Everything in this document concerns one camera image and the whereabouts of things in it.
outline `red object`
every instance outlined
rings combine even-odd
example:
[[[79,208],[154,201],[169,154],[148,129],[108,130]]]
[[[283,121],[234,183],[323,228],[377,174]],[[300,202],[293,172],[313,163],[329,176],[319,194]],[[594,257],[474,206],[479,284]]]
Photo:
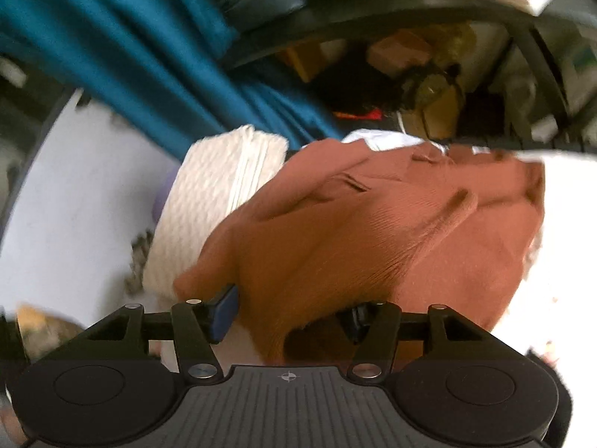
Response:
[[[317,141],[216,227],[174,288],[209,299],[237,284],[240,321],[272,364],[324,357],[320,340],[336,331],[324,354],[341,363],[340,329],[312,327],[366,301],[446,304],[491,329],[521,281],[543,195],[543,165],[502,152]]]
[[[350,115],[349,113],[334,112],[334,116],[340,119],[362,119],[368,121],[380,121],[383,118],[383,113],[380,109],[375,108],[366,115]]]

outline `cream textured cloth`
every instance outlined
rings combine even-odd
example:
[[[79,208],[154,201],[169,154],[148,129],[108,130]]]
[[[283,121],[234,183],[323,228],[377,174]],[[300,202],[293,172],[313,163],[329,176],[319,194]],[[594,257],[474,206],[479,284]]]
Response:
[[[174,298],[174,279],[195,264],[214,227],[282,168],[287,150],[285,138],[251,125],[195,143],[157,223],[143,287]]]

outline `blue fabric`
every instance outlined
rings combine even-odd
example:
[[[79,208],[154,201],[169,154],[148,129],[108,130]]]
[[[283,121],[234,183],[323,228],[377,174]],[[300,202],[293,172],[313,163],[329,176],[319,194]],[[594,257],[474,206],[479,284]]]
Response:
[[[218,59],[236,37],[208,0],[0,0],[0,51],[84,87],[179,159],[244,124],[294,149],[341,137],[273,60],[225,73]]]

